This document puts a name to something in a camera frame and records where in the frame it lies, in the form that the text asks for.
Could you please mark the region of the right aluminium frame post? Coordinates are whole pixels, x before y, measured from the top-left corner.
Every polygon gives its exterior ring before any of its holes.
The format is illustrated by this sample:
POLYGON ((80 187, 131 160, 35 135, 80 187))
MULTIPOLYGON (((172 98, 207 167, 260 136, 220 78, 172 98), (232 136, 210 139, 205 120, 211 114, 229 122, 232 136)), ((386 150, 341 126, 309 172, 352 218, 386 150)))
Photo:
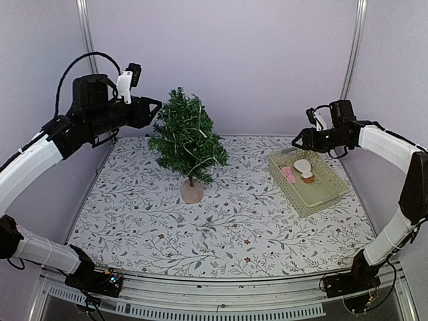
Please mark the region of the right aluminium frame post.
POLYGON ((352 33, 350 52, 348 55, 348 63, 344 74, 344 80, 340 91, 340 99, 345 100, 350 94, 352 87, 352 79, 356 69, 356 63, 358 59, 358 53, 362 42, 364 33, 364 25, 366 20, 368 1, 358 0, 356 6, 356 15, 354 19, 354 28, 352 33))

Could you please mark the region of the floral patterned table mat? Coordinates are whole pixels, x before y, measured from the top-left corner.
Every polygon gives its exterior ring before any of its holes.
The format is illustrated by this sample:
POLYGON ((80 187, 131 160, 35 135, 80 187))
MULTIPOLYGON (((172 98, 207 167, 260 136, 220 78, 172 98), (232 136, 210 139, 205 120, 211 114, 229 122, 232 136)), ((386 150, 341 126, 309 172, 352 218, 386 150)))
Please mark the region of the floral patterned table mat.
POLYGON ((256 278, 347 268, 374 233, 356 193, 301 218, 268 172, 283 136, 228 136, 226 167, 200 203, 158 166, 143 137, 114 145, 69 242, 98 266, 173 276, 256 278))

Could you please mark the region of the front aluminium rail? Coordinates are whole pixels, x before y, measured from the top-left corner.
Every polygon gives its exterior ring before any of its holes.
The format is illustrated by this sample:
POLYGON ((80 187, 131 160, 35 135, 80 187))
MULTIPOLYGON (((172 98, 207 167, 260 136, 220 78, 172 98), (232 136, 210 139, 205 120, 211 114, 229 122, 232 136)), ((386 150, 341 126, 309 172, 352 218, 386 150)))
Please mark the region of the front aluminium rail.
POLYGON ((421 320, 397 260, 377 288, 329 297, 326 273, 208 279, 130 272, 116 298, 94 301, 44 270, 30 320, 421 320))

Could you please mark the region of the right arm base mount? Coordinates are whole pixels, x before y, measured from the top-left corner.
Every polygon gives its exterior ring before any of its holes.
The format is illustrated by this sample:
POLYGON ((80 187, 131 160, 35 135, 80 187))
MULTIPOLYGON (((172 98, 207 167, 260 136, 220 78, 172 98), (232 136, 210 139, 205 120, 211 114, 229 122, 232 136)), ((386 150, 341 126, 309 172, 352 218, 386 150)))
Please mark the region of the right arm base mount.
MULTIPOLYGON (((321 290, 326 292, 327 298, 355 294, 370 289, 377 292, 381 284, 378 276, 379 269, 379 265, 369 265, 363 250, 360 250, 354 257, 349 272, 324 276, 321 279, 321 290)), ((373 300, 374 295, 365 294, 345 299, 344 305, 350 312, 358 314, 367 312, 373 300)))

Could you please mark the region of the cream perforated plastic basket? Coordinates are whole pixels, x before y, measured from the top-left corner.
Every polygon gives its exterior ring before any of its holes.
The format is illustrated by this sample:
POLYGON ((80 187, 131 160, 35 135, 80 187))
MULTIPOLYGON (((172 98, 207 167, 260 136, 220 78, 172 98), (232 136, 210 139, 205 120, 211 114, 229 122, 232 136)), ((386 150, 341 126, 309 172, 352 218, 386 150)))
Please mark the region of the cream perforated plastic basket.
POLYGON ((320 154, 309 150, 288 148, 268 155, 268 171, 284 196, 299 216, 307 217, 340 202, 347 194, 347 184, 330 168, 320 154), (305 183, 293 163, 304 158, 312 165, 314 183, 305 183), (290 184, 281 172, 282 167, 292 167, 296 178, 290 184))

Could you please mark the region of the cream balloon ornament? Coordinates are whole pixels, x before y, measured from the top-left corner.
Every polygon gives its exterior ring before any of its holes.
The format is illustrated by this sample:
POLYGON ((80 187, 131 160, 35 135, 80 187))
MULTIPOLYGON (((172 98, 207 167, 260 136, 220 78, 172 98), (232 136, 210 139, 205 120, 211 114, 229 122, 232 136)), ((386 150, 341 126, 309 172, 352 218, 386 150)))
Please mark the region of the cream balloon ornament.
POLYGON ((302 181, 308 184, 315 182, 312 165, 308 160, 304 158, 298 159, 293 163, 293 166, 299 172, 302 181))

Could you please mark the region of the pale round tree base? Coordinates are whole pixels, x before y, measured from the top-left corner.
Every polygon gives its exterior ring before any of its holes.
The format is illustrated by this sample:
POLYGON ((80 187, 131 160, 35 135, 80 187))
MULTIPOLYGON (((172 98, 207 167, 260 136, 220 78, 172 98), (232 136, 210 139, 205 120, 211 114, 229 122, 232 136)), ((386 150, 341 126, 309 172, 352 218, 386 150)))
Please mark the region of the pale round tree base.
POLYGON ((181 185, 181 197, 185 203, 198 203, 203 198, 203 183, 201 181, 193 181, 193 186, 190 180, 185 180, 181 185))

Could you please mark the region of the left aluminium frame post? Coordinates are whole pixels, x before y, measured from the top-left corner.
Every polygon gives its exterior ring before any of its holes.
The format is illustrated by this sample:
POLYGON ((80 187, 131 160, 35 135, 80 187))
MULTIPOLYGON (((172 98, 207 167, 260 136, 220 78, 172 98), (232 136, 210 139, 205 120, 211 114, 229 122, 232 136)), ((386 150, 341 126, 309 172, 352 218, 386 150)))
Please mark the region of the left aluminium frame post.
MULTIPOLYGON (((84 49, 86 53, 94 52, 94 43, 92 39, 92 32, 90 27, 90 17, 88 13, 88 4, 86 0, 76 0, 76 9, 78 14, 78 21, 84 49)), ((92 74, 98 73, 98 64, 95 56, 87 57, 89 69, 92 74)))

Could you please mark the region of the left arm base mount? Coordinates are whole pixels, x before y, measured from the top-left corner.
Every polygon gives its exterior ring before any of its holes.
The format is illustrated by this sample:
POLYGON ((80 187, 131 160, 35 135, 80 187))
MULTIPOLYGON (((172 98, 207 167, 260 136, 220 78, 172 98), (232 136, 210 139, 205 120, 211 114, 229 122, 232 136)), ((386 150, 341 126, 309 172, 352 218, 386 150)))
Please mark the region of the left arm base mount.
POLYGON ((118 298, 122 289, 123 279, 120 272, 109 268, 103 272, 96 271, 94 262, 79 247, 70 245, 77 253, 79 265, 77 270, 68 274, 65 285, 78 290, 118 298))

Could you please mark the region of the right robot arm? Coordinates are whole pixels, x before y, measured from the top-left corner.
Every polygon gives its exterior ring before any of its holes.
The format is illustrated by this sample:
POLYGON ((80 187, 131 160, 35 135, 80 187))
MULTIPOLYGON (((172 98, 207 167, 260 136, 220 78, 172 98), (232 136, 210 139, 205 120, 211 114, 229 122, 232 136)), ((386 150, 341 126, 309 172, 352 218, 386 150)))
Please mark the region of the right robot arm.
POLYGON ((361 291, 372 279, 368 268, 384 264, 393 253, 413 242, 427 222, 427 148, 382 126, 375 120, 359 120, 349 100, 309 108, 311 127, 300 131, 292 144, 302 150, 328 154, 336 148, 349 152, 356 148, 387 161, 397 170, 399 183, 387 175, 385 187, 396 192, 395 214, 382 231, 354 259, 357 267, 346 277, 346 286, 361 291))

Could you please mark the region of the aluminium frame post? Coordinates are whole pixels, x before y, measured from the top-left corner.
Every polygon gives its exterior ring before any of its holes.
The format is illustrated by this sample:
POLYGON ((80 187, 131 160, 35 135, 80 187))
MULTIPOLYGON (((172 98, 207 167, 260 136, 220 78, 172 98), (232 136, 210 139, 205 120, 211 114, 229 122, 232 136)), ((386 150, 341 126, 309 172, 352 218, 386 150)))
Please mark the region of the aluminium frame post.
POLYGON ((344 74, 344 80, 340 91, 340 99, 345 100, 350 94, 352 87, 352 79, 356 69, 356 63, 358 59, 358 53, 362 42, 364 33, 364 25, 366 20, 368 1, 358 0, 356 6, 356 15, 354 19, 354 28, 352 33, 350 52, 348 55, 348 63, 344 74))
MULTIPOLYGON (((76 9, 78 14, 78 21, 84 49, 86 53, 94 52, 94 43, 92 39, 92 32, 90 27, 90 17, 88 13, 88 4, 86 0, 76 0, 76 9)), ((89 69, 92 74, 98 73, 98 64, 95 56, 87 57, 89 69)))

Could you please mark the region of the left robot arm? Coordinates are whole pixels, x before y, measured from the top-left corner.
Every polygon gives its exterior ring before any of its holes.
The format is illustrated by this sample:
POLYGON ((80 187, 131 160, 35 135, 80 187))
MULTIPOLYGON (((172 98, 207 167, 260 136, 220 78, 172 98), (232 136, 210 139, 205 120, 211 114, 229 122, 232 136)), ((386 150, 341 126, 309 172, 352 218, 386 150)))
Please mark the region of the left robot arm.
POLYGON ((85 144, 96 148, 103 134, 114 138, 122 127, 141 129, 152 122, 162 103, 133 96, 137 82, 123 72, 113 83, 105 74, 73 81, 72 104, 1 166, 1 259, 30 261, 60 270, 85 290, 100 283, 94 262, 79 247, 50 241, 18 224, 8 214, 14 202, 47 171, 70 158, 85 144))

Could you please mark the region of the pink bow ornament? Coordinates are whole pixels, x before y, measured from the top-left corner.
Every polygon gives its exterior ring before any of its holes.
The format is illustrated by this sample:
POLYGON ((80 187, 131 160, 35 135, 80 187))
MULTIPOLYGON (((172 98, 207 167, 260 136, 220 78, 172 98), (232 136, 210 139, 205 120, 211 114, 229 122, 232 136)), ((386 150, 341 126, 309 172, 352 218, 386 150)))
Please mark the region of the pink bow ornament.
POLYGON ((295 184, 296 183, 296 178, 293 174, 293 170, 292 167, 282 167, 281 168, 281 172, 282 174, 285 176, 285 178, 288 180, 288 182, 290 184, 295 184))

